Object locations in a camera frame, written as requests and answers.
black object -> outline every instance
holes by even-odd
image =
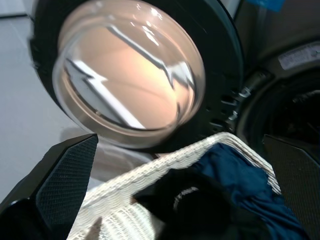
[[[84,200],[98,137],[54,145],[0,204],[4,240],[65,240]]]
[[[320,239],[320,146],[265,135],[268,159],[290,207],[311,240]]]
[[[41,0],[33,19],[30,41],[35,69],[55,103],[52,83],[58,57],[58,37],[68,15],[87,0]],[[145,0],[177,21],[190,35],[203,59],[206,89],[195,116],[148,153],[173,152],[214,133],[227,131],[225,120],[237,107],[234,97],[242,87],[244,59],[237,30],[219,0]]]
[[[243,109],[247,108],[248,114],[238,134],[245,135],[248,145],[263,157],[266,157],[262,141],[265,134],[318,144],[319,89],[320,68],[269,83],[244,103]]]
[[[160,240],[271,237],[258,215],[236,207],[220,183],[192,167],[171,169],[134,198],[166,223]]]

front-loading washing machine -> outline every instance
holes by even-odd
[[[38,0],[30,49],[51,98],[103,141],[167,153],[228,131],[263,155],[264,134],[305,127],[284,109],[319,100],[319,7]]]
[[[232,130],[263,157],[264,135],[320,144],[320,2],[286,0],[279,12],[243,2],[235,20],[246,78]]]

laundry basket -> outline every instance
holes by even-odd
[[[268,174],[272,190],[281,193],[272,166],[236,136],[223,132],[140,166],[89,191],[68,240],[155,239],[163,223],[134,202],[133,194],[153,184],[169,169],[183,169],[192,165],[217,143],[235,148],[253,166],[262,168]]]

navy blue garment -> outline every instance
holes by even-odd
[[[268,175],[233,147],[216,144],[192,167],[224,186],[236,206],[259,215],[272,239],[309,239],[284,198],[273,193]]]

gray floor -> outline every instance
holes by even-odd
[[[27,18],[0,20],[0,202],[52,146],[86,134],[51,100],[32,67]],[[100,144],[89,189],[151,157]]]

